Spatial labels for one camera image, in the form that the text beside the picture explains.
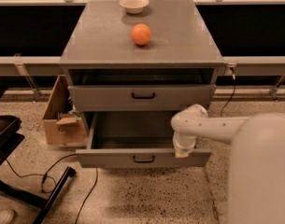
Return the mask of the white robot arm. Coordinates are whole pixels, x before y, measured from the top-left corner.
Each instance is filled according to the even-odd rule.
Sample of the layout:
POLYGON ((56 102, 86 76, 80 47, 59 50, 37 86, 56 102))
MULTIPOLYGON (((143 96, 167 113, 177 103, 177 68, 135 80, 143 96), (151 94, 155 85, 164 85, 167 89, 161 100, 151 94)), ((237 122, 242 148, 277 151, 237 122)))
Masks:
POLYGON ((285 224, 285 113, 211 118, 192 105, 171 119, 176 154, 198 137, 231 146, 226 224, 285 224))

